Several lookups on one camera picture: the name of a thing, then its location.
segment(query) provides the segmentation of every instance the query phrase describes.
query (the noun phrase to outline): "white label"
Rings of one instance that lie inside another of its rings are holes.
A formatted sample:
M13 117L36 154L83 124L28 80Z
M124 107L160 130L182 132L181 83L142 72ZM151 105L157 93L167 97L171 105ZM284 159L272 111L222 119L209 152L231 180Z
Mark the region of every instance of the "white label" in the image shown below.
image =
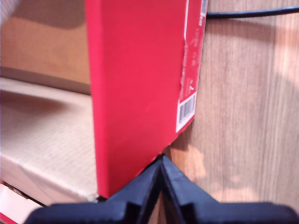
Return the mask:
M203 16L203 17L206 16L206 7L207 7L207 0L202 0L200 15Z
M181 130L195 115L196 96L197 92L193 93L182 103L178 102L176 132Z

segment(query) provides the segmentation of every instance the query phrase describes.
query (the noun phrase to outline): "wire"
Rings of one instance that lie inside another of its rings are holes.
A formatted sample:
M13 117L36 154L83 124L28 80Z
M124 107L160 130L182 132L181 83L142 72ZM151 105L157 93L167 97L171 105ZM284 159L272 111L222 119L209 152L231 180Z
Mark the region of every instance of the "wire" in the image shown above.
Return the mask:
M255 10L255 11L243 11L243 12L208 12L206 14L207 19L236 19L236 18L249 18L249 17L262 17L272 15L283 15L298 13L299 6L274 8L266 10Z

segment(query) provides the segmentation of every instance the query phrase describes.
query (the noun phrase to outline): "wooden wall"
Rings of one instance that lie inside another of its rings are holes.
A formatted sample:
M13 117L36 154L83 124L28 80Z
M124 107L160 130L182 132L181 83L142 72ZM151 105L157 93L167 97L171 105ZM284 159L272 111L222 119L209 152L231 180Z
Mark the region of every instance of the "wooden wall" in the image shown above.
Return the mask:
M210 0L208 11L291 5ZM299 211L299 14L207 21L195 121L171 157L221 202Z

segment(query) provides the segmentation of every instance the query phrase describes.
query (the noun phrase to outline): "red box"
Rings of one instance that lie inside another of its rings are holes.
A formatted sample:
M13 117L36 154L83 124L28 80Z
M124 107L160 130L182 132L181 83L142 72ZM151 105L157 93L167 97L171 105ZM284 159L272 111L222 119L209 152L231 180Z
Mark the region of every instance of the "red box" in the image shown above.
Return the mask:
M124 187L195 114L207 0L86 0L98 193Z

